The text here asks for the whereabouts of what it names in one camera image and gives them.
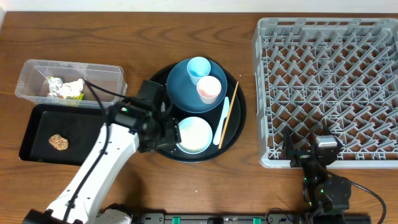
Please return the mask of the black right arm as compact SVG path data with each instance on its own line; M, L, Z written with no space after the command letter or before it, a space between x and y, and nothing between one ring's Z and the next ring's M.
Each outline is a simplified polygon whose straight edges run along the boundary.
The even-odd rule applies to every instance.
M303 197L310 205L294 222L344 223L343 211L349 209L351 186L341 177L332 177L327 169L337 160L342 143L328 128L315 137L309 151L294 146L288 128L283 129L282 135L282 156L292 168L303 169Z

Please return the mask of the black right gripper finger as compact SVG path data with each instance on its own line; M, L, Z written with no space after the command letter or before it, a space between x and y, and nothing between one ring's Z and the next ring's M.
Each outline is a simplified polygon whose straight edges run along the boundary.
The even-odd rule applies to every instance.
M294 144L290 136L289 129L285 127L282 131L282 134L283 134L282 155L284 159L290 159L294 152Z
M328 143L326 146L342 146L341 141L330 131L329 127L323 126L323 136L329 136L329 138L333 138L335 143Z

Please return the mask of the foil snack wrapper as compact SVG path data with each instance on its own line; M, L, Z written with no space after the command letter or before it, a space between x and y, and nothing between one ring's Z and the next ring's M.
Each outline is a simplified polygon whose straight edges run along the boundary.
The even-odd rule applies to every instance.
M62 85L64 84L64 82L62 81L61 78L55 78L55 77L50 77L47 81L47 83L49 84L49 93L47 94L48 98L59 98L59 99L63 99L60 98L58 95L58 90L62 87Z

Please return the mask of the brown cookie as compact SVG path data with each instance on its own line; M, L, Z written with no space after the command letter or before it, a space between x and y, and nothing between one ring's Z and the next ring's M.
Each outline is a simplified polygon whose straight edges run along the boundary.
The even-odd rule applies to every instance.
M69 147L69 141L68 139L64 138L60 134L54 134L49 138L49 143L59 151L63 151L68 149Z

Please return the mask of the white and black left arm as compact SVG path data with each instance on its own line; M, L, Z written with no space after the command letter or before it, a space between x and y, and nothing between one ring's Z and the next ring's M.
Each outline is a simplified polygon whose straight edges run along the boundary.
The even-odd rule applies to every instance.
M93 223L115 178L134 153L181 141L178 121L170 115L171 99L159 83L145 80L136 97L123 96L100 110L104 125L72 181L44 212L30 210L24 223Z

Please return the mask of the light blue bowl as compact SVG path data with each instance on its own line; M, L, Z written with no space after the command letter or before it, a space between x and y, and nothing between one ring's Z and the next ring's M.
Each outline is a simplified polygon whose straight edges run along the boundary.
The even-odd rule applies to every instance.
M213 139L211 126L196 116L187 117L178 124L181 142L177 147L187 154L199 154L205 151Z

